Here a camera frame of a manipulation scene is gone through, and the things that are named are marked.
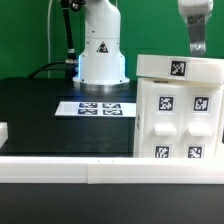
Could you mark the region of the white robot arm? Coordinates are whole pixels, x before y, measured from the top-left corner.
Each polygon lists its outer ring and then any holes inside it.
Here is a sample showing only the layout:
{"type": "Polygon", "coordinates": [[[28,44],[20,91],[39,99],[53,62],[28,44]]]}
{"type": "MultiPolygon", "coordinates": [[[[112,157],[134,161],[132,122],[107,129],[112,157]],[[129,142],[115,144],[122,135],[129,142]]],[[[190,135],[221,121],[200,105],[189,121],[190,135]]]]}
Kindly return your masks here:
{"type": "MultiPolygon", "coordinates": [[[[127,86],[125,57],[120,52],[121,14],[109,0],[84,0],[85,48],[78,59],[75,87],[110,91],[127,86]]],[[[178,9],[189,33],[190,54],[206,52],[205,28],[214,0],[178,0],[178,9]]]]}

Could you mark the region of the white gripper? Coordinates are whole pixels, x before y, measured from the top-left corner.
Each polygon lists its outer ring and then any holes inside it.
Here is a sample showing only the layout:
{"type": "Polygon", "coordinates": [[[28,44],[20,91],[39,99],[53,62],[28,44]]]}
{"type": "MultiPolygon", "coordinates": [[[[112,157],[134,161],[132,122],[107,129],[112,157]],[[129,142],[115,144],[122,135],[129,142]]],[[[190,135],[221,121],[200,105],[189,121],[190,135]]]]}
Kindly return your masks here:
{"type": "Polygon", "coordinates": [[[206,21],[209,20],[214,0],[177,0],[179,14],[185,22],[190,41],[190,54],[201,56],[206,52],[206,21]]]}

